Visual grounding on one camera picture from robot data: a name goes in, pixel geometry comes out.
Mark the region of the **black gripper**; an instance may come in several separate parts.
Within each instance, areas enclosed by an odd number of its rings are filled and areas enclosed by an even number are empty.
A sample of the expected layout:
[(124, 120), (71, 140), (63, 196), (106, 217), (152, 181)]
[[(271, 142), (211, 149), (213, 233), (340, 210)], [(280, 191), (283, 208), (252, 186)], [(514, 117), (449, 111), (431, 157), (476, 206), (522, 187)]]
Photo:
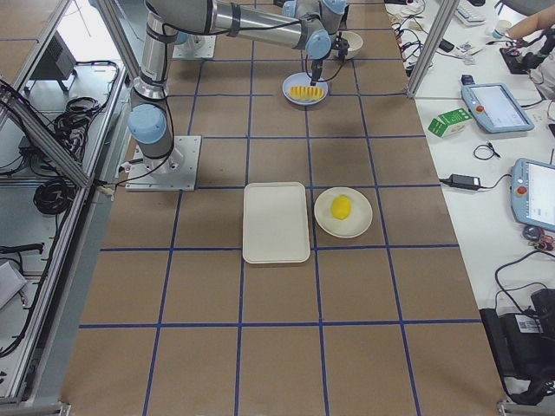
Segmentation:
[(314, 59), (310, 66), (310, 85), (316, 86), (320, 82), (323, 72), (323, 59)]

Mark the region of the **person's hand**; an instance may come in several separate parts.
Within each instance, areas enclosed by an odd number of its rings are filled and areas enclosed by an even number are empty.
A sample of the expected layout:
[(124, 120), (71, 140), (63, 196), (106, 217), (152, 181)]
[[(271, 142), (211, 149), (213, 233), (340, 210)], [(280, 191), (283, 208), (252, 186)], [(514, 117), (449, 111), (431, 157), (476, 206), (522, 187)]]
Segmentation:
[(539, 30), (549, 29), (554, 25), (554, 6), (545, 8), (513, 25), (505, 32), (510, 39), (520, 39)]

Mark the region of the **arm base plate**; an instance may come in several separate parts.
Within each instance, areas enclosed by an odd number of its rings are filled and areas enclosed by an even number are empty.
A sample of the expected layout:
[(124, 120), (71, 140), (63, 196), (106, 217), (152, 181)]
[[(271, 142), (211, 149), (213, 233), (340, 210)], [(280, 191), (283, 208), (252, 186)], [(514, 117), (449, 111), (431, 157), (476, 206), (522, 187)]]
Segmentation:
[(215, 45), (215, 36), (196, 36), (179, 32), (173, 49), (173, 59), (212, 59)]
[(193, 191), (196, 185), (201, 137), (176, 136), (173, 153), (164, 165), (154, 172), (160, 160), (145, 159), (140, 147), (135, 146), (134, 157), (141, 162), (128, 169), (129, 181), (124, 183), (130, 192)]

